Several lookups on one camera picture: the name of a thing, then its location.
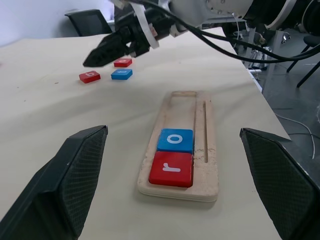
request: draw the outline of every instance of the table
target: table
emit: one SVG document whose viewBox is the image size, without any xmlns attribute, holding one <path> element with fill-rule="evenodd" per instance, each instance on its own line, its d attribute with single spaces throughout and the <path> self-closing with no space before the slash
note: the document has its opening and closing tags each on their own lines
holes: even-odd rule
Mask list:
<svg viewBox="0 0 320 240">
<path fill-rule="evenodd" d="M 223 35 L 221 28 L 212 33 Z M 64 140 L 108 125 L 98 186 L 80 240 L 279 240 L 249 170 L 242 127 L 288 137 L 239 60 L 191 33 L 134 60 L 133 76 L 85 85 L 82 62 L 103 36 L 23 39 L 0 48 L 0 218 Z M 229 43 L 215 41 L 233 51 Z M 215 204 L 146 196 L 137 178 L 160 105 L 176 90 L 207 90 L 215 110 Z"/>
</svg>

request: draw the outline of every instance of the floor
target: floor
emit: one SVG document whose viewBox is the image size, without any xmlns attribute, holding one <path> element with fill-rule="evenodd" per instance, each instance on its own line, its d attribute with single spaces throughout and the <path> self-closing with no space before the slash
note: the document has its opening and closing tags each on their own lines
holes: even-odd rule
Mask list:
<svg viewBox="0 0 320 240">
<path fill-rule="evenodd" d="M 299 54 L 306 46 L 305 34 L 291 31 L 292 39 L 281 45 L 279 55 Z M 314 134 L 315 156 L 320 156 L 320 69 L 316 71 L 300 88 L 298 82 L 320 61 L 320 54 L 299 61 L 286 73 L 292 62 L 275 66 L 270 88 L 264 93 L 271 108 L 278 115 L 305 124 Z M 266 79 L 266 72 L 259 74 L 260 83 Z M 291 139 L 309 156 L 313 154 L 313 144 L 308 130 L 302 125 L 285 119 L 279 119 Z"/>
</svg>

